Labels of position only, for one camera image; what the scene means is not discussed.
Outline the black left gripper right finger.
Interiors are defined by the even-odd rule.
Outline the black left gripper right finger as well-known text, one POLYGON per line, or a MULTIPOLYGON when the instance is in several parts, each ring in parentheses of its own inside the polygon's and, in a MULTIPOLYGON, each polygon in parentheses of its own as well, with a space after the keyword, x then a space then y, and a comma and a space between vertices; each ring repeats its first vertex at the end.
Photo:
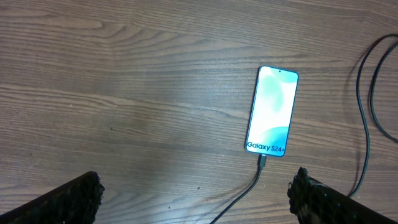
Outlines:
POLYGON ((303 167, 289 183, 287 196, 300 224, 397 224, 310 177, 303 167))

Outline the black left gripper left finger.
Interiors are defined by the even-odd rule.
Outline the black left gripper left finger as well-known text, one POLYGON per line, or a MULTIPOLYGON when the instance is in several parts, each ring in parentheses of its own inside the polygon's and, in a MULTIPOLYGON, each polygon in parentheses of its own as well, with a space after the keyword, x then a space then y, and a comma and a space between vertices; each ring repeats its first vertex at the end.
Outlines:
POLYGON ((1 215, 1 224, 92 224, 104 187, 89 171, 1 215))

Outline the Samsung Galaxy smartphone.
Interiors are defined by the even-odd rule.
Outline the Samsung Galaxy smartphone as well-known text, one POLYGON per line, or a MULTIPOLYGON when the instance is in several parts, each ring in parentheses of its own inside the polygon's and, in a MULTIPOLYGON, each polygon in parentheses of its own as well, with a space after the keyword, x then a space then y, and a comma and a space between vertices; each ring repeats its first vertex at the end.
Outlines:
POLYGON ((245 142, 247 152, 284 156, 298 82, 297 72, 259 67, 245 142))

